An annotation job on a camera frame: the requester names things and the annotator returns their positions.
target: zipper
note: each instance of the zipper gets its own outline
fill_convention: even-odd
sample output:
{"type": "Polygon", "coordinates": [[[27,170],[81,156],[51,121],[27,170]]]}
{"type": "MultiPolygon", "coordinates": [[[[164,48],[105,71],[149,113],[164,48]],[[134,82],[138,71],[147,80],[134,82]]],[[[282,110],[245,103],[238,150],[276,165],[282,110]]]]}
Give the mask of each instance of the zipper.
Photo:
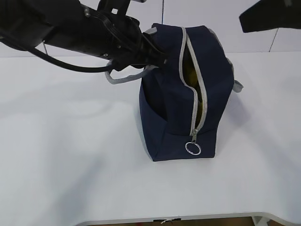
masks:
{"type": "MultiPolygon", "coordinates": [[[[202,78],[202,73],[201,73],[201,70],[200,70],[199,65],[198,65],[198,60],[197,60],[197,57],[196,57],[195,52],[194,52],[193,47],[192,47],[192,43],[190,41],[189,36],[186,33],[186,29],[183,28],[183,27],[182,27],[182,32],[183,32],[183,40],[182,40],[182,47],[181,47],[181,52],[180,52],[180,62],[179,62],[180,78],[181,78],[183,84],[186,87],[190,88],[193,91],[193,94],[194,94],[194,103],[193,103],[193,111],[192,111],[192,117],[191,117],[191,128],[190,128],[190,136],[192,136],[192,141],[187,143],[187,144],[194,144],[200,150],[200,147],[199,147],[199,145],[196,144],[196,142],[197,142],[198,133],[202,129],[202,127],[204,126],[204,123],[205,123],[205,120],[206,120],[206,115],[207,115],[207,110],[208,110],[207,92],[206,92],[205,84],[204,84],[204,81],[203,81],[203,78],[202,78]],[[194,68],[196,70],[196,74],[197,74],[197,77],[198,77],[198,84],[199,84],[199,87],[200,87],[200,90],[201,90],[201,97],[202,97],[202,105],[203,105],[202,106],[202,115],[201,115],[201,120],[200,120],[200,122],[197,126],[196,126],[196,120],[197,120],[197,114],[198,114],[198,93],[193,87],[187,85],[187,83],[184,80],[184,75],[183,75],[183,58],[184,58],[184,51],[185,51],[186,44],[188,46],[188,49],[189,49],[189,52],[190,52],[190,55],[191,55],[191,59],[193,61],[193,65],[194,65],[194,68]]],[[[187,144],[186,144],[186,150],[190,154],[193,154],[191,151],[188,150],[187,144]]]]}

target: black cable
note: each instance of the black cable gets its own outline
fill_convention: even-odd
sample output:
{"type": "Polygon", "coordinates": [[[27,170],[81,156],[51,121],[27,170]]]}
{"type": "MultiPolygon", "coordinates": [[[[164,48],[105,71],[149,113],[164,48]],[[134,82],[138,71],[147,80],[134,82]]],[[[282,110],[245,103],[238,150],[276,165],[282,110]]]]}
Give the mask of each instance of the black cable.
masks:
{"type": "Polygon", "coordinates": [[[65,68],[65,69],[68,69],[71,71],[84,72],[84,73],[100,73],[100,72],[111,71],[115,68],[114,65],[110,65],[110,66],[106,66],[106,67],[80,67],[80,66],[71,65],[71,64],[65,63],[63,61],[57,60],[39,50],[37,50],[36,48],[33,48],[31,46],[28,46],[28,45],[22,43],[21,41],[17,40],[12,35],[8,34],[7,32],[5,32],[2,29],[0,29],[0,36],[5,38],[5,40],[8,41],[9,43],[11,43],[12,45],[15,45],[21,49],[24,49],[51,64],[54,64],[56,66],[59,66],[61,68],[65,68]]]}

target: gray zipper trim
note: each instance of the gray zipper trim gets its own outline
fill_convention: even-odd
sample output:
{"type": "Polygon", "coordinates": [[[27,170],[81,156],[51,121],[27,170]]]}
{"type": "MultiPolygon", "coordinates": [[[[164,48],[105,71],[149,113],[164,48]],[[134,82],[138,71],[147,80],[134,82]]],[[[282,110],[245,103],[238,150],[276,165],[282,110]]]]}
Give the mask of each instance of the gray zipper trim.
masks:
{"type": "Polygon", "coordinates": [[[189,49],[189,52],[190,52],[190,55],[191,55],[191,58],[192,58],[192,61],[193,61],[194,68],[195,68],[196,73],[197,73],[198,84],[199,84],[199,87],[200,87],[200,90],[201,90],[201,95],[202,95],[203,111],[202,111],[201,120],[200,120],[199,125],[197,127],[197,130],[200,131],[200,129],[204,126],[206,116],[207,116],[208,98],[207,98],[207,92],[206,92],[206,87],[205,87],[204,80],[203,80],[203,77],[202,77],[202,73],[201,73],[201,70],[199,68],[198,60],[197,60],[196,54],[193,50],[192,43],[190,41],[189,36],[187,36],[187,46],[188,46],[188,49],[189,49]]]}
{"type": "Polygon", "coordinates": [[[191,41],[190,41],[190,39],[189,39],[189,37],[186,33],[186,29],[183,28],[183,27],[182,27],[182,32],[183,32],[183,40],[182,40],[182,46],[181,46],[181,52],[180,52],[179,73],[180,73],[180,78],[181,78],[183,84],[186,87],[190,88],[193,91],[193,94],[194,94],[190,136],[196,137],[199,130],[204,126],[204,123],[205,123],[205,120],[206,120],[207,109],[208,109],[207,92],[206,92],[205,84],[204,84],[204,81],[203,81],[203,78],[202,78],[201,70],[200,70],[199,65],[198,65],[197,57],[196,57],[195,52],[193,50],[191,41]],[[203,111],[202,111],[201,121],[200,121],[199,125],[197,126],[197,129],[196,129],[196,120],[197,120],[197,114],[198,114],[198,93],[193,87],[187,85],[187,83],[184,80],[184,75],[183,75],[183,58],[184,58],[184,51],[185,51],[186,44],[188,45],[189,52],[191,54],[191,58],[192,58],[192,61],[193,61],[193,64],[194,64],[194,67],[195,67],[195,70],[196,70],[196,74],[197,74],[197,77],[198,77],[198,83],[199,83],[200,90],[201,90],[201,95],[202,95],[203,111]]]}
{"type": "Polygon", "coordinates": [[[180,78],[183,82],[183,84],[190,88],[193,91],[194,95],[194,101],[193,101],[193,111],[192,111],[192,117],[191,117],[191,128],[190,128],[190,136],[193,136],[193,130],[195,129],[195,124],[197,120],[197,114],[198,114],[198,93],[197,91],[193,88],[187,85],[187,83],[184,80],[184,75],[183,75],[183,59],[184,59],[184,51],[185,51],[185,46],[186,46],[186,41],[187,41],[187,33],[186,29],[182,27],[183,31],[183,39],[182,39],[182,46],[181,46],[181,52],[180,52],[180,60],[179,60],[179,73],[180,73],[180,78]]]}

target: fabric bag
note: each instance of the fabric bag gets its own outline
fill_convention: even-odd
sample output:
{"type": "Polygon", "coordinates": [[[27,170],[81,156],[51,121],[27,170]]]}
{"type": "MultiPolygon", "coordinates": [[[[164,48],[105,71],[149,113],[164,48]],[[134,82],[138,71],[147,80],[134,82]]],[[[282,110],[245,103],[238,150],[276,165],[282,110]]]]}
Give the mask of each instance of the fabric bag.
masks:
{"type": "Polygon", "coordinates": [[[169,57],[164,68],[153,68],[142,79],[139,102],[148,152],[154,161],[213,158],[230,93],[243,86],[205,26],[154,24],[152,30],[169,57]]]}

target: black mount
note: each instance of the black mount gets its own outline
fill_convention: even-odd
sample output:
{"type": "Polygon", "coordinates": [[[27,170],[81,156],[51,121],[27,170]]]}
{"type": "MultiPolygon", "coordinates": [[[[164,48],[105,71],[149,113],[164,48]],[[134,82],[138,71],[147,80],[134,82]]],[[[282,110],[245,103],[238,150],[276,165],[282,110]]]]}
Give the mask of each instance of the black mount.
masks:
{"type": "MultiPolygon", "coordinates": [[[[104,10],[112,12],[117,9],[117,15],[125,16],[131,0],[101,0],[97,10],[104,10]]],[[[146,0],[134,0],[138,2],[146,2],[146,0]]]]}

